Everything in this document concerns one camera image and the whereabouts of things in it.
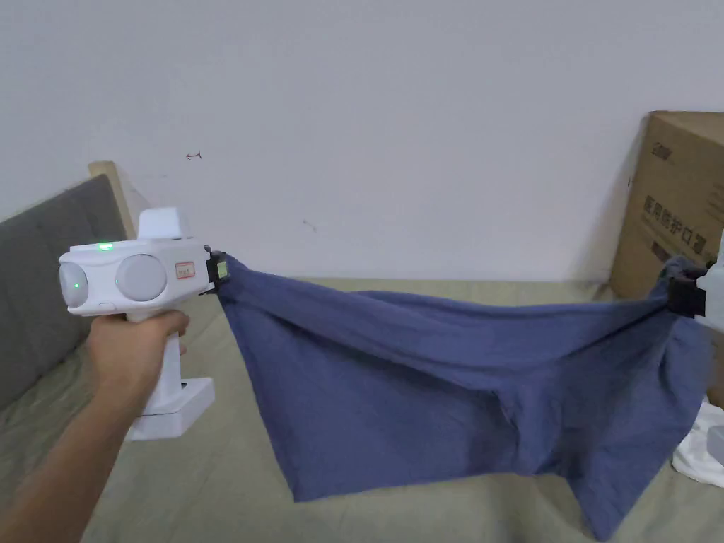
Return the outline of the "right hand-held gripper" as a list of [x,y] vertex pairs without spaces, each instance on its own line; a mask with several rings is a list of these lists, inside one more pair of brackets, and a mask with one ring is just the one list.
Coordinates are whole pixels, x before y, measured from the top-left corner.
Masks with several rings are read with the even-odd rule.
[[667,308],[674,314],[695,318],[723,334],[723,236],[715,264],[708,269],[683,269],[668,279]]

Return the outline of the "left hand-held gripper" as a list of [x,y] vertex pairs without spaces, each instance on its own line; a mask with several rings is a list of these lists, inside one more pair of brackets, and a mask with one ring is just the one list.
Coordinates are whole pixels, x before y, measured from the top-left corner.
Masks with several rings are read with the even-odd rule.
[[[59,283],[73,315],[123,314],[142,322],[229,281],[227,252],[212,250],[191,234],[176,208],[147,209],[134,240],[71,247],[59,258]],[[180,437],[215,399],[211,378],[184,379],[180,339],[165,342],[163,367],[143,414],[127,440]]]

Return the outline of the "person's left hand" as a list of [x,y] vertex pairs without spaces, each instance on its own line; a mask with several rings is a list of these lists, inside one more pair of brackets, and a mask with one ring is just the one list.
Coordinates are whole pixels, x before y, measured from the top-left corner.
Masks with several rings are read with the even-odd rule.
[[95,318],[86,348],[96,394],[143,404],[158,382],[165,343],[175,334],[184,335],[188,324],[189,316],[179,310],[143,322],[129,322],[121,315]]

